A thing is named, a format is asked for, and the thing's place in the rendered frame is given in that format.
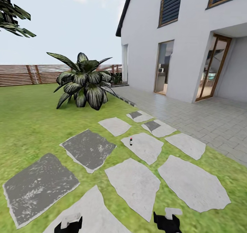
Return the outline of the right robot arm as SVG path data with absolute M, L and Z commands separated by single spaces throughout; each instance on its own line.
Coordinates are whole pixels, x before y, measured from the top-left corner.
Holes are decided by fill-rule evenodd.
M 157 223 L 159 230 L 165 230 L 165 233 L 182 233 L 179 230 L 179 219 L 175 215 L 182 215 L 182 210 L 178 208 L 165 208 L 166 215 L 156 215 L 153 211 L 153 220 Z

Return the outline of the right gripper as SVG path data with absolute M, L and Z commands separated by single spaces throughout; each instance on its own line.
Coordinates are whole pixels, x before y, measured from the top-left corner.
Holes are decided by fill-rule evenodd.
M 165 230 L 165 233 L 167 233 L 166 230 L 170 225 L 173 225 L 179 229 L 179 219 L 175 216 L 172 218 L 172 220 L 168 220 L 165 216 L 156 215 L 153 211 L 153 220 L 155 223 L 157 223 L 158 229 Z

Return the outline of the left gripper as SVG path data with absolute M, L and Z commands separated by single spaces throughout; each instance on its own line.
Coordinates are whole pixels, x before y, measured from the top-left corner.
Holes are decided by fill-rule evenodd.
M 81 216 L 78 221 L 70 222 L 67 228 L 61 229 L 61 223 L 55 227 L 55 233 L 78 233 L 82 227 L 83 217 Z

